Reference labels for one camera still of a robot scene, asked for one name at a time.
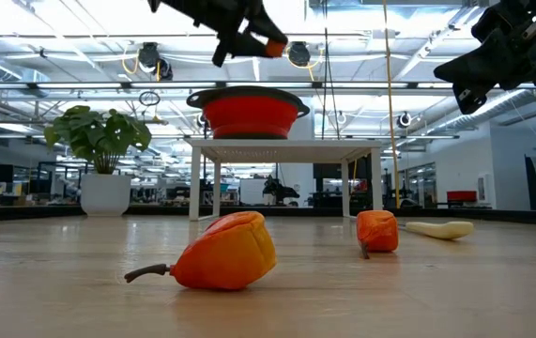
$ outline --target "potted plant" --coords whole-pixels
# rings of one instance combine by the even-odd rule
[[[44,129],[47,145],[63,142],[77,158],[94,163],[96,174],[82,177],[82,209],[88,216],[119,216],[130,204],[130,176],[113,175],[119,158],[133,146],[148,148],[151,133],[145,123],[119,114],[101,114],[75,106]]]

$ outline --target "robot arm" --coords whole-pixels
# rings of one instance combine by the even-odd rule
[[[435,69],[437,78],[453,83],[463,114],[482,107],[496,85],[536,85],[536,0],[501,0],[472,27],[472,36],[481,47]]]
[[[227,54],[235,56],[281,57],[287,37],[276,27],[266,13],[262,0],[148,0],[151,11],[160,3],[194,19],[218,33],[220,44],[213,55],[213,64],[221,67]],[[246,19],[249,25],[244,32],[238,28]],[[254,38],[251,33],[268,38],[268,44]]]

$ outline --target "wooden floor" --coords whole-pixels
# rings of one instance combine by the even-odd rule
[[[174,263],[206,223],[179,217],[0,223],[0,337],[536,338],[536,225],[402,232],[360,258],[353,223],[269,218],[279,263],[241,292],[124,272]]]

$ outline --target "red object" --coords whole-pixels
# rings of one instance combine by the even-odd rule
[[[447,202],[476,202],[476,192],[447,192]]]
[[[203,108],[214,139],[286,139],[295,120],[309,113],[296,96],[257,86],[206,90],[188,104]]]
[[[357,230],[364,258],[368,258],[369,252],[392,252],[399,246],[397,219],[388,211],[361,212]]]

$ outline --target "ceiling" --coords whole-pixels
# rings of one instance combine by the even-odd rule
[[[160,6],[151,13],[146,0],[0,0],[0,65],[15,72],[34,69],[47,82],[153,82],[148,73],[135,67],[135,55],[143,42],[158,42],[161,56],[174,70],[175,82],[310,82],[323,81],[326,63],[324,26],[329,30],[329,53],[333,82],[380,82],[388,79],[385,23],[379,1],[329,1],[324,18],[314,0],[265,0],[272,21],[290,41],[307,43],[312,55],[311,71],[294,67],[287,57],[258,59],[238,57],[222,68],[211,64],[217,46],[213,31],[195,28],[192,20],[177,11]],[[463,8],[461,0],[389,1],[389,44],[391,77],[397,82],[437,82],[433,69],[443,62],[479,46],[470,35],[483,8]],[[449,29],[450,23],[455,29]],[[195,134],[195,119],[200,113],[186,104],[194,89],[163,89],[161,103],[147,109],[145,116],[156,115],[169,125],[154,125],[160,135]],[[0,102],[23,114],[13,112],[3,118],[27,119],[44,112],[44,118],[60,115],[70,106],[90,105],[93,109],[140,114],[140,91],[132,90],[51,90],[46,97],[26,96],[19,91],[0,91]],[[298,93],[322,114],[322,93]],[[346,134],[389,133],[389,98],[386,86],[362,93],[335,91],[341,132]],[[458,115],[449,89],[394,93],[393,115],[404,112],[417,116],[416,123],[435,125],[442,117]],[[332,99],[327,113],[334,118]],[[327,132],[333,134],[331,123]],[[422,126],[414,126],[418,132]],[[156,140],[153,146],[167,155],[176,154],[173,140]]]

